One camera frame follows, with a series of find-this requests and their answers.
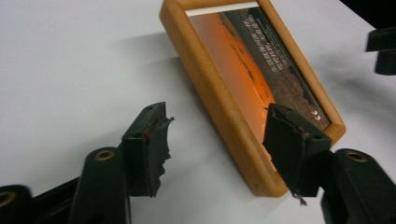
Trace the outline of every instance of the white surface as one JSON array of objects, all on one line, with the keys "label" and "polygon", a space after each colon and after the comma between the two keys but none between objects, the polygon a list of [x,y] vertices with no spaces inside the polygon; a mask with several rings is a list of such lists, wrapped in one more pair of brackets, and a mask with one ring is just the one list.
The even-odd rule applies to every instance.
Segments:
[{"label": "white surface", "polygon": [[[274,0],[343,117],[333,148],[366,152],[396,180],[396,77],[364,52],[373,28],[337,0]],[[0,186],[34,195],[80,174],[120,142],[140,110],[165,101],[172,159],[155,199],[132,198],[138,223],[323,223],[319,199],[253,196],[177,57],[161,0],[0,0]]]}]

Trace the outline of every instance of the black mount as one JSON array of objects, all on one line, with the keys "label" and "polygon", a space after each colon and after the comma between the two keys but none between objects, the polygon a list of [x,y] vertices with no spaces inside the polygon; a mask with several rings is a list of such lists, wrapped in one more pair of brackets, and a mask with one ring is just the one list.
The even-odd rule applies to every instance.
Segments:
[{"label": "black mount", "polygon": [[130,196],[157,194],[169,159],[165,103],[147,106],[118,147],[91,152],[81,177],[32,198],[25,186],[0,188],[1,224],[127,224]]},{"label": "black mount", "polygon": [[367,40],[366,51],[378,51],[375,72],[396,75],[396,20],[393,1],[341,0],[362,19],[374,26]]},{"label": "black mount", "polygon": [[354,149],[330,151],[332,140],[283,105],[268,109],[263,145],[291,193],[321,201],[327,224],[395,224],[396,186],[369,155]]}]

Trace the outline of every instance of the wooden picture frame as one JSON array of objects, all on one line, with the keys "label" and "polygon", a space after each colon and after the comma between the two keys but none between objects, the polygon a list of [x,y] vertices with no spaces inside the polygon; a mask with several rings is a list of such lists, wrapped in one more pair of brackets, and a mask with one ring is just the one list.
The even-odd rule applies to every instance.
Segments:
[{"label": "wooden picture frame", "polygon": [[[242,23],[233,19],[239,17]],[[269,0],[164,0],[160,18],[255,195],[276,197],[287,191],[262,146],[266,105],[280,101],[300,107],[302,113],[308,108],[307,116],[312,116],[312,122],[322,122],[318,125],[333,144],[345,133],[344,122]],[[245,28],[250,33],[237,34]],[[233,39],[231,44],[224,44],[227,38]],[[246,71],[248,76],[238,75]],[[272,73],[284,79],[269,77]],[[285,80],[292,83],[279,84]],[[294,97],[301,94],[293,91],[285,97],[284,92],[296,91],[296,85],[301,86],[298,92],[308,95],[306,99]]]}]

